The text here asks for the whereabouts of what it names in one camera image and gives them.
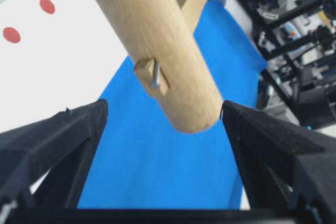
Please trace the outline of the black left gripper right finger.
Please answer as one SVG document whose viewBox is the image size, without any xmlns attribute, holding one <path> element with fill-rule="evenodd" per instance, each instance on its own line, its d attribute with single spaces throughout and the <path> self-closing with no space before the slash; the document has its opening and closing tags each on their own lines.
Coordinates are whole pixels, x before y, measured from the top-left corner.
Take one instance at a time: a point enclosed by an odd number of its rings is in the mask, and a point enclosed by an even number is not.
<svg viewBox="0 0 336 224">
<path fill-rule="evenodd" d="M 229 223 L 335 223 L 335 138 L 225 101 L 221 119 L 250 209 Z"/>
</svg>

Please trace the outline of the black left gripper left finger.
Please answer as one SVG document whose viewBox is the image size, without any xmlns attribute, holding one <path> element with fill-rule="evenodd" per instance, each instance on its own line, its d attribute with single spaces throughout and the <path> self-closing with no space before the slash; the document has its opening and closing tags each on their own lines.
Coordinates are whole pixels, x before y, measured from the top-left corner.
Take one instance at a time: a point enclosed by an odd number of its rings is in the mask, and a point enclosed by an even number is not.
<svg viewBox="0 0 336 224">
<path fill-rule="evenodd" d="M 18 208 L 76 209 L 107 118 L 100 99 L 1 133 L 1 223 Z"/>
</svg>

